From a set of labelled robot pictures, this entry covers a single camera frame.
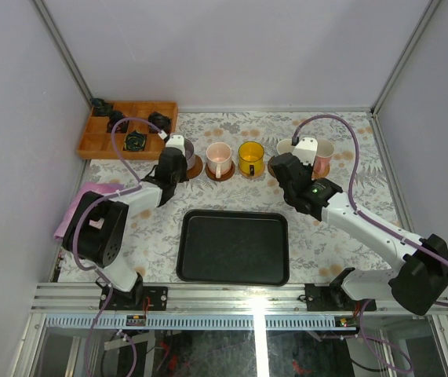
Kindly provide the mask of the brown wooden coaster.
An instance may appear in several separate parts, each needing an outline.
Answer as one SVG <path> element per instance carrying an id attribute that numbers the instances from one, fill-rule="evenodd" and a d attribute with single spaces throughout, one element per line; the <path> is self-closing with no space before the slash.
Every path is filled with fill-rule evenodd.
<path id="1" fill-rule="evenodd" d="M 208 161 L 205 165 L 205 172 L 212 181 L 227 181 L 235 173 L 235 164 L 231 160 L 223 163 Z"/>
<path id="2" fill-rule="evenodd" d="M 191 169 L 187 170 L 187 177 L 189 180 L 198 177 L 202 173 L 203 162 L 200 156 L 195 156 L 195 163 Z"/>
<path id="3" fill-rule="evenodd" d="M 275 172 L 274 172 L 274 170 L 273 170 L 273 168 L 272 168 L 272 163 L 274 162 L 274 160 L 275 160 L 275 156 L 273 156 L 273 157 L 271 157 L 269 160 L 268 160 L 268 173 L 272 176 L 272 177 L 276 177 L 275 176 Z"/>

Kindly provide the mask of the mauve mug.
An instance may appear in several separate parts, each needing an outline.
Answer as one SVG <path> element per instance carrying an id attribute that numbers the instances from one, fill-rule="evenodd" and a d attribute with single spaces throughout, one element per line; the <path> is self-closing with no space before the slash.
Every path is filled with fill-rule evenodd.
<path id="1" fill-rule="evenodd" d="M 187 162 L 187 170 L 195 165 L 195 147 L 188 139 L 184 140 L 185 159 Z"/>

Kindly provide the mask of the blue mug cream inside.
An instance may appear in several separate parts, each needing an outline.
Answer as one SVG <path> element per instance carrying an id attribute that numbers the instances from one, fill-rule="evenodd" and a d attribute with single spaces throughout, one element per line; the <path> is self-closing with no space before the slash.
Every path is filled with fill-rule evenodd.
<path id="1" fill-rule="evenodd" d="M 293 154 L 294 149 L 295 149 L 295 146 L 292 144 L 292 140 L 290 138 L 282 139 L 276 145 L 276 151 L 277 151 L 278 156 L 286 154 L 286 153 Z"/>

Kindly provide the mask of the pink mug cream inside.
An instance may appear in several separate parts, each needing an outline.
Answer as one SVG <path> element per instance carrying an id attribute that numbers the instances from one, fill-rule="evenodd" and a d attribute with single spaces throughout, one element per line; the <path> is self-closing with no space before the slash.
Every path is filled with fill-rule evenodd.
<path id="1" fill-rule="evenodd" d="M 315 155 L 314 172 L 322 174 L 330 164 L 334 154 L 334 145 L 326 139 L 317 140 L 317 151 Z"/>

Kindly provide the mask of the yellow glass cup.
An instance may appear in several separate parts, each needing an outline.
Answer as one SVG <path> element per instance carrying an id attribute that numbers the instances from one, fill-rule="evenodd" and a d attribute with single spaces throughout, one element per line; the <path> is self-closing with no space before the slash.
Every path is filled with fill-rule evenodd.
<path id="1" fill-rule="evenodd" d="M 239 147 L 239 167 L 242 170 L 245 166 L 264 166 L 264 147 L 255 141 L 246 141 Z"/>

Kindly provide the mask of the light pink mug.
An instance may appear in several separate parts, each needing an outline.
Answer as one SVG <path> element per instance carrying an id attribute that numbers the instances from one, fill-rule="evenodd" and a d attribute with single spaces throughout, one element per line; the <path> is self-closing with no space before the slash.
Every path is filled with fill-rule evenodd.
<path id="1" fill-rule="evenodd" d="M 216 179 L 222 178 L 231 169 L 231 147 L 224 142 L 209 145 L 206 158 L 209 171 Z"/>

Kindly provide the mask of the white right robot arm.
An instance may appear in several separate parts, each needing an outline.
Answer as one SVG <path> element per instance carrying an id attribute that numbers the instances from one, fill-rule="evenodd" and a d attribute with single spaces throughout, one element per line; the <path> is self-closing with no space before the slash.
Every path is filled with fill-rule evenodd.
<path id="1" fill-rule="evenodd" d="M 337 278 L 339 285 L 330 290 L 336 308 L 349 309 L 363 299 L 393 298 L 404 309 L 423 316 L 438 303 L 448 287 L 444 239 L 435 234 L 424 238 L 375 214 L 355 210 L 340 186 L 326 178 L 313 179 L 312 168 L 290 152 L 272 158 L 271 168 L 288 205 L 346 232 L 390 266 L 388 270 L 342 273 Z"/>

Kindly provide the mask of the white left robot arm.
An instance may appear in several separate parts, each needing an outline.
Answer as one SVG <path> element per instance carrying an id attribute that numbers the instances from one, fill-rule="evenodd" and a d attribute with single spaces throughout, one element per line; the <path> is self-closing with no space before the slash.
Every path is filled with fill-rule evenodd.
<path id="1" fill-rule="evenodd" d="M 79 268 L 85 269 L 82 263 L 89 262 L 105 284 L 118 291 L 117 300 L 126 309 L 137 309 L 144 300 L 142 277 L 121 254 L 126 220 L 131 214 L 163 206 L 187 179 L 184 153 L 167 147 L 137 187 L 109 195 L 88 191 L 78 202 L 62 246 L 74 255 Z"/>

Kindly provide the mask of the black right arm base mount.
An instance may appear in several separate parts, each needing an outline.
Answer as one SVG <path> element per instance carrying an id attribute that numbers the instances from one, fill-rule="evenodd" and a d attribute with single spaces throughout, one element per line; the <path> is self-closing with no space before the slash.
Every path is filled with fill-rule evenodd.
<path id="1" fill-rule="evenodd" d="M 325 285 L 305 284 L 304 293 L 297 300 L 307 306 L 308 312 L 352 312 L 361 309 L 366 298 L 354 300 L 342 288 L 344 274 Z"/>

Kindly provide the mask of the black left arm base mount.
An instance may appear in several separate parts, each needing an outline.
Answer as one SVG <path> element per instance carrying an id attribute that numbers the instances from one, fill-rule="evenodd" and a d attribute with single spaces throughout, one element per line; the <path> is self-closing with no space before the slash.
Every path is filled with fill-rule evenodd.
<path id="1" fill-rule="evenodd" d="M 96 280 L 95 284 L 101 289 L 99 307 L 105 310 L 142 312 L 165 311 L 168 300 L 168 287 L 145 286 L 143 277 L 138 274 L 133 288 L 129 292 L 113 289 L 111 299 L 106 303 L 109 287 L 105 283 Z"/>

